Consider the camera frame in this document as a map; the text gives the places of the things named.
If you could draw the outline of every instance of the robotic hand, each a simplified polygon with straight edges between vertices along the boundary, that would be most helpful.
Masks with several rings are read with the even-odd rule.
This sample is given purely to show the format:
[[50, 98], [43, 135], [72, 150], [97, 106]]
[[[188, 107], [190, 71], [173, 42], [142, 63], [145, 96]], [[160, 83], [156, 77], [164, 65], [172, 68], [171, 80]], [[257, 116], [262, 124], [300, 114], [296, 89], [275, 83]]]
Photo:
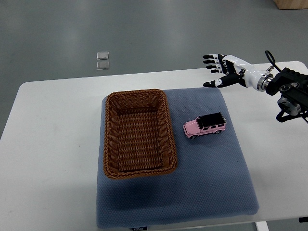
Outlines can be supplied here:
[[258, 91], [265, 91], [268, 78], [273, 79], [273, 75], [269, 71], [257, 70], [250, 63], [239, 59], [233, 55], [209, 54], [204, 55], [204, 64], [212, 64], [206, 66], [211, 69], [212, 73], [224, 73], [225, 76], [218, 80], [206, 82], [204, 87], [223, 88], [232, 84], [239, 83], [244, 87], [253, 87]]
[[[308, 123], [308, 75], [285, 68], [281, 70], [269, 51], [265, 54], [272, 64], [266, 71], [258, 70], [250, 63], [233, 55], [204, 55], [203, 61], [211, 73], [224, 73], [225, 76], [203, 84], [204, 87], [222, 88], [239, 83], [244, 87], [253, 87], [258, 91], [266, 91], [269, 95], [280, 92], [277, 101], [281, 111], [276, 116], [279, 122], [302, 117]], [[273, 77], [270, 71], [276, 68], [279, 73]]]

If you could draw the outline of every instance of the gray floor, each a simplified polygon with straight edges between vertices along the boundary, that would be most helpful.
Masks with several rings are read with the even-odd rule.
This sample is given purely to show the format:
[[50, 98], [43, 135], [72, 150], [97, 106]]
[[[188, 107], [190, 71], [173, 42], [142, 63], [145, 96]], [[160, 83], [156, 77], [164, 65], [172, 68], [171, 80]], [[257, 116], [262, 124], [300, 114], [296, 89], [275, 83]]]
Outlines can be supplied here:
[[[267, 63], [266, 49], [308, 65], [307, 40], [308, 10], [279, 11], [272, 0], [0, 0], [0, 135], [28, 81], [202, 68], [211, 53]], [[109, 70], [96, 70], [98, 51], [110, 52]], [[297, 219], [268, 224], [308, 229]]]

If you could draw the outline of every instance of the toy car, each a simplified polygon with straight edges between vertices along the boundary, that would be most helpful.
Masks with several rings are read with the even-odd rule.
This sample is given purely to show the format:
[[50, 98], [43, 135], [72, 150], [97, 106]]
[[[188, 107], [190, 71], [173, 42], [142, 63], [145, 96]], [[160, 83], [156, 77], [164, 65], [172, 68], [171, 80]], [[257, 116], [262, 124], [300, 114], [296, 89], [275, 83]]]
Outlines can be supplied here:
[[220, 112], [209, 115], [198, 116], [196, 119], [183, 125], [185, 135], [195, 139], [206, 134], [219, 134], [226, 129], [226, 119]]

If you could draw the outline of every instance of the black fingertip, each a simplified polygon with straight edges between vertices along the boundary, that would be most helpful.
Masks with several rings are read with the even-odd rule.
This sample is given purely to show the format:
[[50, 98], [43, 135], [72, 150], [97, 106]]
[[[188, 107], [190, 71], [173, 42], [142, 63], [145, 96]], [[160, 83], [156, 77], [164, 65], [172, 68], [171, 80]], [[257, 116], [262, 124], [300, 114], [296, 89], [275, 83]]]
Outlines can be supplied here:
[[217, 68], [215, 65], [209, 65], [209, 66], [206, 66], [207, 69], [213, 69], [213, 68]]
[[215, 87], [215, 81], [211, 81], [211, 82], [206, 82], [203, 84], [204, 87], [206, 88], [214, 88]]
[[214, 60], [204, 60], [203, 63], [204, 64], [214, 64], [215, 61]]
[[213, 55], [204, 55], [204, 56], [202, 56], [204, 59], [213, 59], [214, 58], [214, 56]]

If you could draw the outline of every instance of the brown woven basket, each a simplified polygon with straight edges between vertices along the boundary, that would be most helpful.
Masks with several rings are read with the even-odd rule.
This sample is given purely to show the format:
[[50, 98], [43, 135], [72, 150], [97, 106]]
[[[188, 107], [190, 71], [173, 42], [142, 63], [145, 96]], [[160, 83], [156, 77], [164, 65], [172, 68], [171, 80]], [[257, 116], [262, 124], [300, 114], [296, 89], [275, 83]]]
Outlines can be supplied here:
[[168, 174], [177, 153], [162, 90], [114, 92], [106, 99], [103, 170], [112, 179]]

